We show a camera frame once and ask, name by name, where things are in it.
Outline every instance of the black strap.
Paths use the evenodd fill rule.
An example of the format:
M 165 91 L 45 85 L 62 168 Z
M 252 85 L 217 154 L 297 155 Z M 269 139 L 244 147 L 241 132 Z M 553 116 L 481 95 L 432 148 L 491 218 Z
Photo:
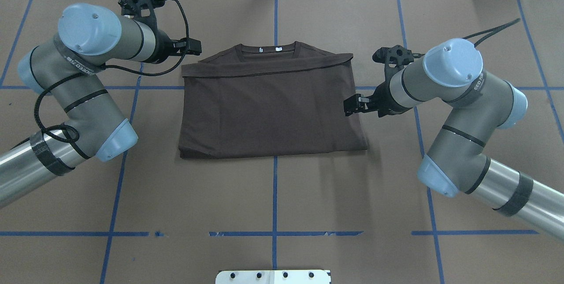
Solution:
M 482 169 L 482 173 L 480 174 L 480 177 L 478 177 L 478 180 L 474 183 L 474 185 L 472 185 L 472 187 L 470 187 L 469 190 L 464 192 L 465 194 L 470 195 L 472 192 L 474 192 L 474 190 L 476 190 L 476 188 L 478 188 L 478 186 L 484 180 L 486 173 L 490 169 L 490 164 L 491 164 L 491 159 L 490 159 L 489 156 L 486 156 L 486 165 L 484 165 L 484 168 Z
M 55 34 L 53 37 L 53 43 L 60 55 L 81 73 L 85 75 L 96 75 L 96 73 L 103 70 L 100 67 L 92 65 L 88 61 L 80 58 L 77 53 L 69 49 L 63 41 L 61 41 L 59 34 Z
M 481 147 L 486 147 L 486 144 L 481 139 L 475 138 L 472 135 L 469 135 L 468 133 L 460 131 L 459 129 L 449 127 L 449 125 L 446 125 L 446 124 L 443 125 L 443 129 L 446 130 L 446 131 L 451 131 L 456 135 L 460 135 L 461 137 L 463 137 L 465 139 L 469 139 L 470 141 L 476 143 L 477 145 L 480 145 Z
M 521 210 L 531 197 L 534 180 L 527 174 L 519 172 L 519 184 L 509 200 L 498 209 L 494 209 L 505 217 L 511 217 Z
M 63 176 L 74 169 L 74 167 L 68 167 L 61 159 L 58 159 L 53 155 L 51 149 L 49 149 L 49 145 L 47 145 L 43 138 L 43 133 L 37 132 L 30 136 L 30 145 L 37 159 L 51 173 L 57 176 Z
M 96 92 L 93 92 L 89 95 L 85 95 L 84 97 L 81 97 L 80 99 L 74 101 L 73 103 L 71 103 L 70 105 L 67 105 L 67 107 L 64 109 L 65 113 L 68 113 L 70 110 L 78 107 L 79 105 L 81 105 L 82 103 L 90 100 L 90 99 L 94 99 L 95 97 L 99 96 L 99 95 L 103 95 L 108 93 L 108 91 L 106 89 L 102 89 Z

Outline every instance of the silver metal tube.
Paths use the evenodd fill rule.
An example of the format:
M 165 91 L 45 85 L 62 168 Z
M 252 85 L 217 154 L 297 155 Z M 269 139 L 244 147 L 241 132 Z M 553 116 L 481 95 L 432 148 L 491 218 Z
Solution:
M 534 181 L 527 204 L 515 217 L 564 242 L 564 194 Z
M 69 167 L 85 161 L 70 144 L 44 135 L 51 152 Z M 37 159 L 30 142 L 0 156 L 0 208 L 11 204 L 57 177 Z
M 512 204 L 514 214 L 505 214 L 527 222 L 538 230 L 554 236 L 564 242 L 564 194 L 530 178 L 522 177 L 515 171 L 495 160 L 491 160 L 490 168 L 476 190 L 471 193 L 488 206 L 502 211 L 506 204 Z M 519 192 L 519 186 L 527 185 L 529 180 L 530 195 Z

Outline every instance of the black plastic part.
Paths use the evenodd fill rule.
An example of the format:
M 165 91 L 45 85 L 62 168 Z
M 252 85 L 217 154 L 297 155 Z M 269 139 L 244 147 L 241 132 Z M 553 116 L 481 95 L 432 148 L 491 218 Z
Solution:
M 511 217 L 527 204 L 531 197 L 532 188 L 534 185 L 533 179 L 527 174 L 519 172 L 519 184 L 515 192 L 509 200 L 498 209 L 494 209 L 505 217 Z
M 409 65 L 415 61 L 415 54 L 405 47 L 396 45 L 394 47 L 382 47 L 378 49 L 372 60 L 375 63 L 385 64 L 384 76 L 386 81 L 381 83 L 374 94 L 366 97 L 368 102 L 361 102 L 359 99 L 363 98 L 359 94 L 355 94 L 344 101 L 345 115 L 349 116 L 353 113 L 367 113 L 378 111 L 378 117 L 386 115 L 398 115 L 409 111 L 411 108 L 399 105 L 390 93 L 390 80 L 393 75 L 403 70 L 405 65 Z
M 165 0 L 119 0 L 117 3 L 121 6 L 121 15 L 133 16 L 135 21 L 149 26 L 153 32 L 157 31 L 155 8 L 163 7 Z M 148 16 L 141 15 L 143 9 L 149 10 Z
M 30 136 L 30 145 L 37 159 L 49 170 L 49 172 L 57 176 L 63 176 L 74 169 L 74 167 L 68 167 L 61 159 L 58 159 L 53 155 L 51 149 L 49 149 L 49 145 L 47 145 L 43 138 L 43 133 L 37 132 Z
M 144 63 L 159 64 L 165 61 L 169 56 L 179 56 L 183 51 L 186 55 L 199 56 L 202 53 L 202 44 L 200 41 L 184 37 L 179 40 L 170 39 L 168 35 L 158 29 L 157 16 L 155 8 L 165 5 L 167 0 L 119 0 L 121 6 L 121 15 L 129 15 L 133 20 L 144 23 L 149 26 L 155 34 L 155 51 Z M 143 16 L 141 11 L 149 10 L 149 15 Z

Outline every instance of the cable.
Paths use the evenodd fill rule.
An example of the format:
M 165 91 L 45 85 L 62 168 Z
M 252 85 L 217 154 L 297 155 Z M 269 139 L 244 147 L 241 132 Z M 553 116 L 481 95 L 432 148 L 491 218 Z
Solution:
M 189 29 L 188 29 L 188 19 L 186 19 L 186 14 L 184 13 L 184 9 L 182 8 L 182 5 L 180 5 L 180 1 L 178 0 L 173 0 L 175 1 L 175 3 L 177 3 L 178 5 L 178 9 L 180 9 L 180 12 L 182 14 L 182 19 L 184 19 L 184 25 L 186 26 L 186 42 L 188 42 L 188 38 L 189 38 Z M 184 59 L 184 57 L 186 56 L 186 53 L 188 52 L 188 47 L 185 47 L 184 51 L 181 53 L 180 59 L 178 59 L 177 63 L 175 63 L 175 65 L 173 67 L 171 67 L 170 69 L 167 69 L 163 72 L 159 72 L 159 73 L 145 73 L 142 71 L 135 71 L 133 69 L 129 69 L 126 67 L 122 67 L 119 65 L 102 65 L 103 69 L 107 69 L 107 68 L 114 68 L 114 69 L 120 69 L 123 71 L 127 71 L 130 73 L 135 73 L 136 75 L 146 75 L 147 77 L 156 77 L 158 75 L 165 75 L 171 71 L 173 71 L 174 69 L 176 69 L 180 63 L 182 62 L 182 60 Z
M 70 75 L 64 79 L 61 79 L 60 81 L 57 81 L 56 83 L 54 83 L 53 85 L 51 85 L 50 87 L 48 87 L 47 89 L 45 89 L 40 95 L 39 97 L 37 97 L 37 101 L 35 103 L 35 107 L 33 109 L 33 117 L 35 118 L 35 121 L 37 123 L 37 126 L 40 128 L 41 133 L 50 136 L 53 139 L 56 139 L 59 142 L 63 142 L 63 143 L 74 143 L 76 141 L 78 141 L 78 139 L 80 138 L 80 134 L 78 133 L 77 129 L 75 129 L 74 127 L 71 127 L 70 125 L 66 125 L 66 124 L 60 124 L 60 125 L 54 125 L 52 127 L 45 127 L 45 125 L 43 125 L 43 123 L 41 122 L 41 119 L 39 117 L 39 107 L 41 105 L 41 101 L 43 101 L 43 98 L 50 93 L 54 88 L 62 85 L 63 83 L 78 78 L 78 77 L 82 77 L 84 76 L 82 73 L 75 73 L 74 75 Z M 68 131 L 68 132 L 73 132 L 76 136 L 73 138 L 72 135 L 70 136 L 70 138 L 62 138 L 59 137 L 57 135 L 54 135 L 53 133 L 51 133 L 51 131 L 54 130 L 61 130 L 61 131 Z
M 503 25 L 500 25 L 498 27 L 494 27 L 494 28 L 490 28 L 490 29 L 486 29 L 484 31 L 480 31 L 479 33 L 475 33 L 472 35 L 468 35 L 466 37 L 463 37 L 463 39 L 469 39 L 471 37 L 475 37 L 475 36 L 479 36 L 479 35 L 483 35 L 485 33 L 489 33 L 487 35 L 485 35 L 484 37 L 478 39 L 478 41 L 476 41 L 474 43 L 474 47 L 477 47 L 479 44 L 482 43 L 482 41 L 485 41 L 486 39 L 488 39 L 489 37 L 492 37 L 493 35 L 499 33 L 500 31 L 502 31 L 503 29 L 506 29 L 507 27 L 511 27 L 513 25 L 515 25 L 516 23 L 520 22 L 521 19 L 515 19 L 513 21 L 510 21 L 509 23 L 505 23 Z

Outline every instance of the shirt neckline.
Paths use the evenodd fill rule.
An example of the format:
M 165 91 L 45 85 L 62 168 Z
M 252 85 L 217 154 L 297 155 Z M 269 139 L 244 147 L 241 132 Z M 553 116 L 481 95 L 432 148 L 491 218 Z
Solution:
M 241 63 L 259 62 L 259 61 L 247 61 L 243 56 L 244 52 L 260 54 L 260 53 L 277 53 L 277 52 L 292 51 L 293 52 L 292 59 L 296 59 L 300 56 L 301 48 L 302 48 L 302 43 L 300 43 L 299 41 L 294 41 L 294 43 L 288 45 L 273 45 L 273 46 L 259 47 L 259 46 L 249 46 L 249 45 L 239 44 L 234 46 L 234 50 L 237 55 L 237 58 Z

